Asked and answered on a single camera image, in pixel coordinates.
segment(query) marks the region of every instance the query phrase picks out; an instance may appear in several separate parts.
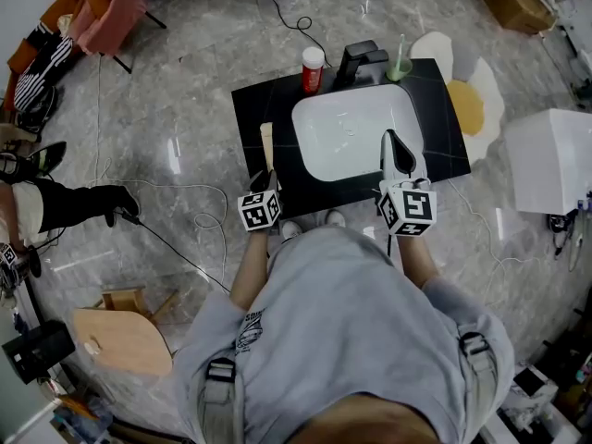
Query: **cardboard box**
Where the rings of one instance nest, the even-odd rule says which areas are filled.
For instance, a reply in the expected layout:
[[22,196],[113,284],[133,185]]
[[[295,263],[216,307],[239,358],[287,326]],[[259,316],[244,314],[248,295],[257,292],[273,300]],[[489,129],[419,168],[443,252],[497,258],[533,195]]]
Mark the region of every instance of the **cardboard box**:
[[555,17],[540,0],[485,0],[499,24],[508,30],[537,34],[553,26]]

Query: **wooden stool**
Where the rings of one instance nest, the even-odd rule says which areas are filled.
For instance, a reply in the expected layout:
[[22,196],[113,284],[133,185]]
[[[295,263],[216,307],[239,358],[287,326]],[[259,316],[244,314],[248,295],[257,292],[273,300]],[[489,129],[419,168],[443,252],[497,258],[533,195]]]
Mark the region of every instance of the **wooden stool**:
[[143,288],[110,290],[92,308],[73,315],[78,340],[100,364],[134,373],[165,376],[173,368],[170,350],[155,324],[179,296],[175,291],[148,311]]

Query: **wooden stick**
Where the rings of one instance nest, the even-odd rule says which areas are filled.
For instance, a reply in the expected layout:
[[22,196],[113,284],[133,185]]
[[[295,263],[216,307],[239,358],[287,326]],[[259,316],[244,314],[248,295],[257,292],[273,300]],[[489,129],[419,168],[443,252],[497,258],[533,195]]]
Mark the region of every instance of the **wooden stick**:
[[273,138],[273,124],[266,122],[261,124],[261,141],[263,142],[263,151],[265,153],[265,160],[267,162],[267,172],[274,169],[274,138]]
[[166,301],[163,302],[161,304],[161,306],[156,310],[156,312],[149,317],[150,321],[153,324],[155,324],[156,321],[158,320],[158,318],[161,315],[164,315],[164,313],[167,311],[167,309],[170,308],[170,305],[172,304],[172,302],[175,301],[178,296],[179,296],[179,290],[176,290],[173,294],[171,294],[168,298],[166,298]]

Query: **white sink basin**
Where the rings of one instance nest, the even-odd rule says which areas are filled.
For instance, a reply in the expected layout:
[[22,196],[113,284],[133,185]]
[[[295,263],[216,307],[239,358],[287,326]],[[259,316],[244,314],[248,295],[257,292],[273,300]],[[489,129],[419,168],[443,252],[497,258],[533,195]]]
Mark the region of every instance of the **white sink basin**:
[[[380,170],[385,130],[395,130],[415,157],[413,178],[427,175],[424,137],[409,94],[393,84],[333,92],[301,100],[292,122],[304,165],[322,181]],[[407,178],[398,173],[396,178]]]

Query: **yellow circle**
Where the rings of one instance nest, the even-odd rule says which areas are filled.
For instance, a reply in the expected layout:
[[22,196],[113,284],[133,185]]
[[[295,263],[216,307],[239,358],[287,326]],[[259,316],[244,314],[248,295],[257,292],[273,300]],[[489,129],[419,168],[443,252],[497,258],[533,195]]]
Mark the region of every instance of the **yellow circle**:
[[451,80],[447,87],[462,133],[476,135],[483,128],[485,120],[483,101],[479,94],[473,86],[460,80]]

